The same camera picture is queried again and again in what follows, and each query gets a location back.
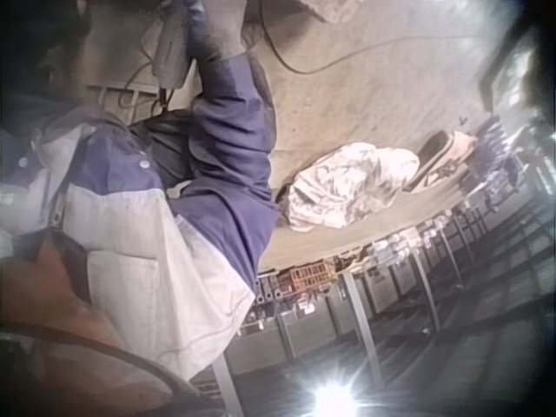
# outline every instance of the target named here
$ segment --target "worker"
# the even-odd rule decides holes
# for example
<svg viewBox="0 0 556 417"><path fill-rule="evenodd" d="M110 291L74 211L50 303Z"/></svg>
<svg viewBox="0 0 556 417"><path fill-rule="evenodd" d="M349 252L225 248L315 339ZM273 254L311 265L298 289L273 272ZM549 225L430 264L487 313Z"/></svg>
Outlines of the worker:
<svg viewBox="0 0 556 417"><path fill-rule="evenodd" d="M202 94L133 129L76 99L85 2L3 3L0 249L4 321L97 338L187 381L241 326L279 212L247 1L182 1Z"/></svg>

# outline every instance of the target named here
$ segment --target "black wire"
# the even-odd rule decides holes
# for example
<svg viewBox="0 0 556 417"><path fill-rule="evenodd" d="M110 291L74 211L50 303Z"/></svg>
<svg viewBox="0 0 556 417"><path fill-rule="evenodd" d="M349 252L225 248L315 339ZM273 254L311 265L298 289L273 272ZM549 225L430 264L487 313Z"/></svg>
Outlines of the black wire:
<svg viewBox="0 0 556 417"><path fill-rule="evenodd" d="M450 40L450 39L477 39L477 40L481 40L483 42L490 42L487 39L484 39L482 37L479 36L475 36L475 35L459 35L459 36L401 36L401 37L396 37L394 39L388 39L386 41L382 41L382 42L378 42L378 43L373 43L371 45L368 45L364 48L361 48L360 50L355 50L353 52L350 52L349 54L346 54L345 56L341 56L338 59L333 60L331 63L327 63L326 65L317 68L317 69L312 69L312 70L301 70L301 69L296 69L294 67L292 67L289 63L287 63L284 58L282 58L282 56L280 55L280 52L278 51L278 49L276 48L276 45L274 43L274 41L272 40L272 37L270 37L270 34L268 33L268 28L267 25L265 23L264 20L264 13L263 13L263 0L259 0L259 18L261 19L261 26L262 26L262 30L264 32L264 36L268 42L268 46L270 46L270 49L272 50L272 52L274 53L274 55L276 56L276 59L280 62L280 64L286 68L286 70L289 70L291 72L293 72L294 74L297 74L299 76L312 76L314 74L318 74L324 70L328 70L332 67L334 67L335 65L339 64L339 63L343 63L344 61L347 61L355 56L367 53L371 50L375 50L377 48L380 47L384 47L384 46L388 46L388 45L393 45L396 43L403 43L403 42L408 42L408 41L439 41L439 40Z"/></svg>
<svg viewBox="0 0 556 417"><path fill-rule="evenodd" d="M147 62L144 63L143 65L141 65L139 68L137 68L135 70L135 72L131 75L131 77L129 78L129 80L125 83L125 85L123 86L123 91L120 92L120 95L118 96L118 106L121 109L133 109L133 108L137 108L139 106L143 106L144 104L147 103L151 103L153 101L153 99L149 99L149 100L144 100L142 102L136 103L136 104L124 104L122 102L123 99L123 94L127 91L127 89L129 88L129 86L131 85L131 83L137 78L137 76L139 76L139 73L141 71L143 71L145 68L149 67L150 65L153 64L154 59L153 57L147 52L147 50L145 49L145 46L142 44L142 40L145 37L145 35L147 35L147 32L149 32L150 28L152 27L152 25L155 23L156 21L156 17L150 22L150 24L147 25L147 27L144 29L144 31L142 32L142 34L139 36L139 50L141 51L141 53L143 55L145 55L145 57L147 58Z"/></svg>
<svg viewBox="0 0 556 417"><path fill-rule="evenodd" d="M145 100L143 102L139 102L136 104L124 104L122 103L122 99L123 99L123 94L126 93L128 91L129 86L131 85L131 83L137 78L137 76L139 75L139 73L141 71L143 71L145 68L149 67L150 65L152 65L152 63L144 63L143 65L141 65L139 68L137 68L134 73L131 75L131 77L129 78L129 80L125 83L125 85L123 86L123 90L120 91L120 94L118 95L118 106L121 109L133 109L133 108L137 108L139 106L142 106L146 103L150 103L152 100Z"/></svg>

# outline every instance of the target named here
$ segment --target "jacket sleeve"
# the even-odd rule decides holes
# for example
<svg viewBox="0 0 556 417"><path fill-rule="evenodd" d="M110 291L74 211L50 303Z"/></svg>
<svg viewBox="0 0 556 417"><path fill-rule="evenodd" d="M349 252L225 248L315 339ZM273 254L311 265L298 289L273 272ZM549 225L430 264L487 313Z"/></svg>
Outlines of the jacket sleeve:
<svg viewBox="0 0 556 417"><path fill-rule="evenodd" d="M203 93L189 138L195 179L169 204L252 288L279 216L268 187L274 127L267 124L274 119L266 117L247 55L199 70Z"/></svg>

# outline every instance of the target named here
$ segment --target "white bag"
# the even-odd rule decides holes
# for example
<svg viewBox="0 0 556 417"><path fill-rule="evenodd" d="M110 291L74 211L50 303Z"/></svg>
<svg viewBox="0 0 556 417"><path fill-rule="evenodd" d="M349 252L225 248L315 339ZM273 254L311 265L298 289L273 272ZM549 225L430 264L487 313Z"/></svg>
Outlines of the white bag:
<svg viewBox="0 0 556 417"><path fill-rule="evenodd" d="M280 201L281 212L294 230L345 228L390 207L418 168L419 158L409 150L351 143L298 173Z"/></svg>

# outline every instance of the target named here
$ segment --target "glove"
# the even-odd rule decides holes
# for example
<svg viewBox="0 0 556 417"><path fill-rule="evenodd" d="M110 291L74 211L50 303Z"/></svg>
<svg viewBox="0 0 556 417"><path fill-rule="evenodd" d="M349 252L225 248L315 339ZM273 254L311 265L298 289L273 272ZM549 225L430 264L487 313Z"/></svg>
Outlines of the glove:
<svg viewBox="0 0 556 417"><path fill-rule="evenodd" d="M201 63L245 52L242 26L247 0L181 0L189 13L189 53Z"/></svg>

